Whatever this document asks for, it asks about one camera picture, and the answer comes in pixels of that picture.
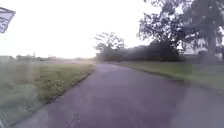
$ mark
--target foliage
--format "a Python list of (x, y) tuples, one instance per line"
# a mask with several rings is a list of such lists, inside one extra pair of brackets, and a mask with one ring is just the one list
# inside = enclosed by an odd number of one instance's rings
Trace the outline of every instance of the foliage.
[(184, 43), (190, 42), (191, 40), (204, 39), (206, 42), (205, 47), (208, 49), (208, 59), (214, 56), (216, 45), (222, 42), (224, 0), (151, 0), (151, 3), (153, 6), (162, 8), (158, 16), (155, 17), (154, 14), (151, 15), (153, 21), (156, 21), (155, 24), (164, 28), (164, 22), (161, 22), (161, 20), (164, 20), (164, 17), (162, 17), (163, 15), (165, 15), (167, 19), (171, 17), (174, 17), (173, 19), (178, 19), (177, 24), (181, 25), (181, 29), (179, 30), (182, 30), (185, 34), (183, 36), (185, 40)]
[(125, 47), (124, 40), (116, 36), (115, 33), (106, 33), (96, 35), (97, 45), (95, 49), (99, 52), (97, 58), (106, 61), (120, 61)]

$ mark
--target grass verge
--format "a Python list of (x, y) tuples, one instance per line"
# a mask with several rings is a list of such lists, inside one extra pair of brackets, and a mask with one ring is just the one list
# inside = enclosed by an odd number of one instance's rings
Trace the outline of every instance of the grass verge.
[(0, 119), (12, 126), (52, 102), (94, 70), (90, 63), (0, 64)]
[(224, 90), (224, 65), (200, 65), (180, 62), (120, 62), (115, 63), (177, 80)]

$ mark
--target overcast sky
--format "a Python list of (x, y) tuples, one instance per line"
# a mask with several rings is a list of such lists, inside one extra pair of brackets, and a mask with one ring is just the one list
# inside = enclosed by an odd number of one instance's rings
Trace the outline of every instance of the overcast sky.
[(156, 12), (143, 0), (0, 0), (16, 11), (0, 35), (0, 55), (48, 55), (74, 58), (95, 55), (94, 34), (116, 32), (128, 47), (136, 38), (143, 12)]

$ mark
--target asphalt road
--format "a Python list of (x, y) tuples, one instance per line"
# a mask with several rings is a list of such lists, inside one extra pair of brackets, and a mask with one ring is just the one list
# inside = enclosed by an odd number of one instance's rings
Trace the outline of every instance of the asphalt road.
[(223, 128), (224, 96), (125, 67), (96, 71), (15, 128)]

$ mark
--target tree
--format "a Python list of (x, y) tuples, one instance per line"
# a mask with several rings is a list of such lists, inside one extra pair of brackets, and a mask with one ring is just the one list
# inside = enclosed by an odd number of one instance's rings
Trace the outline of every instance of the tree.
[(95, 49), (98, 51), (97, 58), (106, 61), (120, 61), (123, 56), (125, 47), (124, 40), (116, 36), (115, 33), (106, 33), (96, 35), (97, 45)]
[(208, 49), (206, 59), (212, 60), (216, 45), (222, 42), (224, 0), (152, 0), (151, 2), (153, 6), (160, 6), (161, 14), (166, 13), (167, 16), (176, 14), (176, 9), (182, 8), (181, 24), (188, 28), (187, 30), (193, 31), (193, 33), (186, 32), (185, 38), (204, 39), (205, 47)]

